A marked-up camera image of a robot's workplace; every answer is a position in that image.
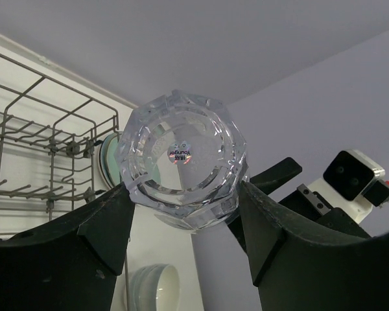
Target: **background wall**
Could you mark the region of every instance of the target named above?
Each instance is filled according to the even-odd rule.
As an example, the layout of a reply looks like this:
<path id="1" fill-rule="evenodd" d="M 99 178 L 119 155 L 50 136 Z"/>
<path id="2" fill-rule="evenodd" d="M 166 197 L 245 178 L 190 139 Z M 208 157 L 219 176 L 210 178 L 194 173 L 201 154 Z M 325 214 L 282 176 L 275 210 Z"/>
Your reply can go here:
<path id="1" fill-rule="evenodd" d="M 280 200 L 319 178 L 334 156 L 358 148 L 389 179 L 389 31 L 230 106 L 249 148 L 252 175 L 292 156 L 303 173 L 279 189 Z M 389 231 L 389 205 L 361 224 Z M 206 310 L 261 309 L 248 261 L 227 228 L 193 238 Z"/>

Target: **bowl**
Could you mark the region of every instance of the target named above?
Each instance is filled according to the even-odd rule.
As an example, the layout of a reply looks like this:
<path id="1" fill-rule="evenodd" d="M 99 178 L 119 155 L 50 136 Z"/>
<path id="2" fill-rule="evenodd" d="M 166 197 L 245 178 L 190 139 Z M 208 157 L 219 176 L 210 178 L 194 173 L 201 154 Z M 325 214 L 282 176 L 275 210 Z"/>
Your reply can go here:
<path id="1" fill-rule="evenodd" d="M 130 279 L 130 311 L 177 311 L 180 280 L 171 264 L 137 270 Z"/>

